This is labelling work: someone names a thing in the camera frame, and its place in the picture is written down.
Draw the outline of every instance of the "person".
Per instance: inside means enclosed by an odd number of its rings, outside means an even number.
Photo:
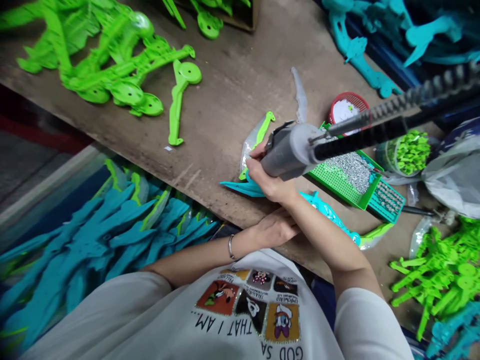
[[[293,181],[264,172],[263,144],[250,155],[251,178],[279,209],[105,282],[23,358],[413,359],[359,248]],[[296,266],[270,249],[300,232],[331,270],[334,331]]]

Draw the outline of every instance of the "cardboard box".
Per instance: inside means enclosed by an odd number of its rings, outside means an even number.
[[[174,0],[177,4],[182,6],[185,9],[188,9],[189,11],[192,11],[195,13],[195,10],[190,3],[190,0]],[[233,5],[233,16],[230,17],[228,16],[225,11],[222,11],[220,9],[208,7],[204,4],[201,4],[201,6],[208,10],[212,15],[215,15],[216,17],[220,18],[223,20],[225,24],[230,24],[233,25],[237,28],[247,30],[249,32],[254,32],[255,28],[257,27],[257,23],[259,21],[259,15],[260,15],[260,1],[261,0],[250,0],[251,2],[251,7],[248,7],[242,3],[237,4],[237,2],[234,2]]]

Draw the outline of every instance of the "wooden table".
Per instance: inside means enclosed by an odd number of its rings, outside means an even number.
[[[141,120],[112,101],[96,105],[82,100],[62,86],[57,71],[32,75],[21,70],[16,58],[25,56],[22,46],[31,46],[41,28],[19,29],[14,36],[0,40],[0,82],[242,228],[256,224],[274,205],[266,199],[230,191],[219,182],[237,178],[243,142],[267,111],[276,115],[275,127],[295,118],[292,66],[303,81],[308,121],[314,125],[327,119],[331,102],[339,93],[360,94],[371,106],[381,102],[359,73],[344,65],[326,27],[328,20],[312,0],[264,0],[254,35],[226,26],[215,41],[202,37],[196,16],[182,9],[187,30],[181,30],[165,15],[161,2],[156,7],[146,1],[126,3],[147,14],[156,33],[172,46],[189,44],[196,51],[195,62],[203,80],[184,93],[181,146],[165,149],[169,145],[168,109],[175,85],[171,65],[150,74],[143,86],[163,101],[165,113]],[[95,47],[96,41],[88,46]],[[74,62],[81,58],[73,57]],[[364,234],[381,223],[368,211],[346,206],[306,178],[297,179],[296,186],[303,192],[319,191],[352,231]],[[392,295],[389,285],[399,278],[387,264],[408,255],[413,229],[420,218],[402,214],[384,239],[365,253],[387,299]],[[304,238],[295,238],[277,250],[331,281],[329,269]],[[399,319],[406,319],[404,308],[394,309]],[[412,324],[408,320],[402,323]]]

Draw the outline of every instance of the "wrist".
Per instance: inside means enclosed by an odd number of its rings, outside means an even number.
[[[289,211],[298,203],[299,197],[301,197],[301,195],[298,191],[292,191],[287,196],[285,196],[285,198],[282,199],[279,204],[287,211]]]
[[[260,244],[259,232],[256,225],[235,234],[231,240],[231,252],[235,259],[243,258],[244,256],[262,249]]]

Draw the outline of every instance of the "bangle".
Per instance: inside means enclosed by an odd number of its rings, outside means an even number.
[[[230,259],[236,260],[234,254],[232,253],[232,239],[234,238],[234,234],[230,235],[228,239],[228,253],[230,255]]]

